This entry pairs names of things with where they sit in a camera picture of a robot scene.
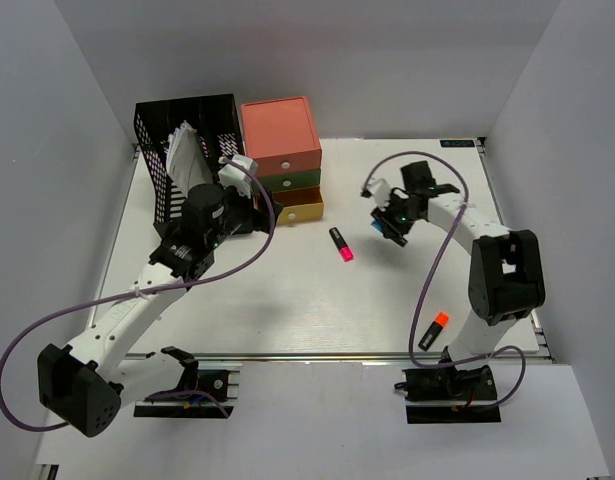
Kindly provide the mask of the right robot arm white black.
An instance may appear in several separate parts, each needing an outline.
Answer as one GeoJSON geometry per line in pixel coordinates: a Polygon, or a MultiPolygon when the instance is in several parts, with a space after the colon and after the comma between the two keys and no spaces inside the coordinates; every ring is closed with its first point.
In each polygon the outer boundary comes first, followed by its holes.
{"type": "Polygon", "coordinates": [[[425,161],[402,167],[401,176],[400,187],[367,178],[361,195],[375,202],[371,212],[374,228],[399,246],[406,245],[407,235],[419,221],[445,233],[416,302],[416,315],[422,312],[424,298],[449,244],[456,242],[470,256],[470,311],[437,365],[443,368],[438,374],[440,390],[459,399],[475,385],[472,371],[504,352],[499,343],[507,331],[544,304],[539,242],[532,231],[511,230],[481,213],[470,203],[465,183],[437,183],[425,161]]]}

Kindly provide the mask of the coral top drawer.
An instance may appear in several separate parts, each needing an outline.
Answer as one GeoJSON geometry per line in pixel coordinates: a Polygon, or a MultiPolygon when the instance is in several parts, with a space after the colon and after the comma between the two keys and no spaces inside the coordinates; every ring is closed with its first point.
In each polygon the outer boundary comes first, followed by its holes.
{"type": "Polygon", "coordinates": [[[261,177],[314,170],[321,167],[322,150],[308,150],[279,155],[253,156],[257,163],[257,175],[261,177]]]}

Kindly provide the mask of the orange black highlighter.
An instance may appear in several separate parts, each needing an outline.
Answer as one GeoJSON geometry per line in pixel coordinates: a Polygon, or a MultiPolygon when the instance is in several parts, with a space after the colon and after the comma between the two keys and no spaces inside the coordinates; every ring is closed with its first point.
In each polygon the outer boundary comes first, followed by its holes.
{"type": "Polygon", "coordinates": [[[450,317],[444,312],[440,312],[435,317],[434,321],[429,325],[425,333],[422,335],[420,341],[418,342],[418,347],[422,351],[428,351],[430,349],[438,336],[447,326],[449,319],[450,317]]]}

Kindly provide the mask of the blue black highlighter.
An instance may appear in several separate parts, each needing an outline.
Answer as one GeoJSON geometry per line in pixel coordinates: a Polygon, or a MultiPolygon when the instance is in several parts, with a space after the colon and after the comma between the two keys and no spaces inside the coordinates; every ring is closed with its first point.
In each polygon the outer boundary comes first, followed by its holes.
{"type": "Polygon", "coordinates": [[[374,219],[371,225],[382,235],[384,239],[390,240],[400,247],[407,244],[403,234],[389,222],[381,219],[374,219]]]}

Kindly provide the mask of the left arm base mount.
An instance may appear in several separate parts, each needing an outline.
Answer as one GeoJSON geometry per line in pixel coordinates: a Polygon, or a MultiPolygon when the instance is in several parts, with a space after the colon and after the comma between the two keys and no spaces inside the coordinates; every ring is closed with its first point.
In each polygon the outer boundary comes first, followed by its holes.
{"type": "Polygon", "coordinates": [[[228,368],[205,368],[190,353],[165,347],[162,353],[182,367],[175,387],[157,391],[134,406],[135,418],[228,419],[238,396],[238,374],[228,368]]]}

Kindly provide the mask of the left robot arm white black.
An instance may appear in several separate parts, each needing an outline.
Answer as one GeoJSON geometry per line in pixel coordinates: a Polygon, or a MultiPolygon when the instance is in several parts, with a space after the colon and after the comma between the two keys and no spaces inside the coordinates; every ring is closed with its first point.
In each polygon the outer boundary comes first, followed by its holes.
{"type": "Polygon", "coordinates": [[[64,346],[38,355],[41,404],[87,437],[102,433],[125,406],[136,401],[215,396],[200,388],[198,362],[166,346],[142,360],[127,353],[161,315],[181,299],[214,263],[217,248],[241,226],[272,235],[282,211],[268,190],[261,204],[233,186],[198,185],[181,217],[166,229],[130,291],[109,300],[95,325],[64,346]]]}

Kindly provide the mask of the yellow bottom drawer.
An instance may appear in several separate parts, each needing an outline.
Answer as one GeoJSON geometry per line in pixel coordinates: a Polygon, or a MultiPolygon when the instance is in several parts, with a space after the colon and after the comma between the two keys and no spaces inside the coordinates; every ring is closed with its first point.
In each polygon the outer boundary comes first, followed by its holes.
{"type": "Polygon", "coordinates": [[[324,201],[319,186],[274,192],[273,199],[283,206],[278,225],[311,222],[323,217],[324,201]]]}

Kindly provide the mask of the pink black highlighter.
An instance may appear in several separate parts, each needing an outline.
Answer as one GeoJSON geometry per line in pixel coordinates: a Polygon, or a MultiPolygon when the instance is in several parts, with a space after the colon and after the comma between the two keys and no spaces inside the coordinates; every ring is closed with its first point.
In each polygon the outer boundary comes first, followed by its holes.
{"type": "Polygon", "coordinates": [[[332,238],[332,241],[334,242],[341,258],[345,261],[345,262],[349,262],[352,261],[354,259],[354,254],[352,252],[352,250],[350,249],[348,243],[346,242],[346,240],[343,238],[341,232],[339,231],[339,229],[337,227],[332,227],[329,229],[329,234],[330,237],[332,238]]]}

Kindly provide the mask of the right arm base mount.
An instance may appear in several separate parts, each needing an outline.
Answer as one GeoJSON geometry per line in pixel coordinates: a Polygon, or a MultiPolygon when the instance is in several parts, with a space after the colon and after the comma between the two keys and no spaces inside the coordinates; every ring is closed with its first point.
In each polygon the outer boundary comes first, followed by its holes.
{"type": "Polygon", "coordinates": [[[404,396],[408,424],[500,423],[500,408],[492,370],[407,369],[394,384],[404,396]]]}

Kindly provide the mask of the green drawer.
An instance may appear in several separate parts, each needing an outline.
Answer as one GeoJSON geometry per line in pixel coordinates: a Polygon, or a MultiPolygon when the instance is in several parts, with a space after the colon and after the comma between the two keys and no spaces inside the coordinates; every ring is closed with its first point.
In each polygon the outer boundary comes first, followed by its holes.
{"type": "Polygon", "coordinates": [[[284,171],[278,175],[259,177],[260,183],[272,193],[318,187],[320,180],[320,169],[284,171]]]}

